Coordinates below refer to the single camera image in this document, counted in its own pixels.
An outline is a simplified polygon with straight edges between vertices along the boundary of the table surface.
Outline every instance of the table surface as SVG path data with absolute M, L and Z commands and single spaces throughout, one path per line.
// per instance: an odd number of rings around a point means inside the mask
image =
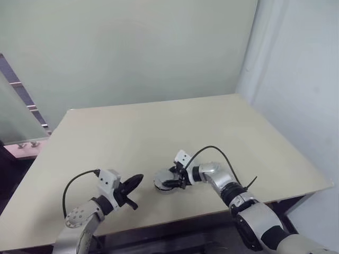
M 173 165 L 183 149 L 194 154 L 213 144 L 229 157 L 240 181 L 262 202 L 332 186 L 264 117 L 237 94 L 70 110 L 41 151 L 0 216 L 0 250 L 53 244 L 64 227 L 61 197 L 75 175 L 96 168 L 122 177 L 142 173 L 130 194 L 139 209 L 124 206 L 106 216 L 97 235 L 226 210 L 208 184 L 169 195 L 157 192 L 155 172 Z M 222 156 L 206 150 L 197 163 Z M 66 197 L 72 208 L 97 196 L 97 178 L 75 181 Z

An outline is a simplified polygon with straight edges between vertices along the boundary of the beige tabletop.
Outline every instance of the beige tabletop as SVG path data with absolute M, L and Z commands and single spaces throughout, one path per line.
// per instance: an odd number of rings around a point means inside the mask
M 332 186 L 237 94 L 70 110 L 0 216 L 0 250 L 53 244 L 64 227 L 61 197 L 67 182 L 96 168 L 115 169 L 122 180 L 145 175 L 130 194 L 139 209 L 112 212 L 97 235 L 226 210 L 207 184 L 171 195 L 153 186 L 155 172 L 171 167 L 180 149 L 192 155 L 209 144 L 228 155 L 242 183 L 258 176 L 250 191 L 262 202 Z M 197 157 L 207 161 L 224 163 L 214 150 Z M 98 195 L 96 181 L 90 174 L 71 185 L 67 211 Z

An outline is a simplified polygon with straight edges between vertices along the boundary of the silver robot arm segment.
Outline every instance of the silver robot arm segment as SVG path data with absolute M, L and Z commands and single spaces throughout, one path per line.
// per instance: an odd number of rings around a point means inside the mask
M 101 170 L 98 189 L 100 196 L 73 209 L 65 218 L 65 227 L 61 231 L 53 248 L 53 254 L 86 254 L 90 249 L 93 233 L 105 216 L 117 211 L 124 204 L 134 210 L 138 205 L 127 195 L 141 182 L 143 175 L 135 175 L 120 182 L 120 175 L 114 170 Z
M 265 250 L 272 254 L 338 254 L 299 234 L 285 232 L 278 216 L 267 205 L 259 202 L 247 188 L 241 186 L 231 172 L 219 163 L 191 166 L 185 171 L 190 159 L 181 150 L 174 160 L 176 166 L 171 168 L 174 176 L 169 181 L 162 179 L 161 185 L 157 181 L 156 187 L 162 190 L 169 187 L 185 188 L 196 182 L 211 184 L 229 207 L 244 244 L 253 251 Z

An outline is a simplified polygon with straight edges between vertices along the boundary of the wooden table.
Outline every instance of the wooden table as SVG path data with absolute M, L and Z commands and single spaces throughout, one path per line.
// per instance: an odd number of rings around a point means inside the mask
M 65 185 L 73 176 L 96 168 L 113 168 L 122 180 L 145 175 L 130 194 L 139 209 L 124 206 L 109 214 L 98 235 L 226 210 L 207 184 L 171 195 L 160 194 L 153 186 L 155 172 L 171 167 L 180 149 L 192 155 L 208 144 L 228 155 L 242 183 L 258 176 L 250 191 L 260 201 L 332 186 L 237 94 L 70 110 L 0 216 L 0 250 L 53 244 L 64 227 Z M 214 150 L 197 158 L 207 161 L 224 163 Z M 86 175 L 71 185 L 68 211 L 97 196 L 96 181 L 94 175 Z

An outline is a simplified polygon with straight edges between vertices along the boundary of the white wall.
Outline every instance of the white wall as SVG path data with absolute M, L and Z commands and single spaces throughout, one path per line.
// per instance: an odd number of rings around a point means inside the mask
M 335 188 L 302 203 L 289 218 L 300 233 L 336 251 L 338 17 L 337 0 L 260 1 L 238 86 L 238 91 L 335 183 Z
M 41 124 L 0 72 L 0 140 L 12 144 L 47 136 Z
M 0 50 L 54 129 L 70 108 L 234 93 L 254 0 L 0 0 Z

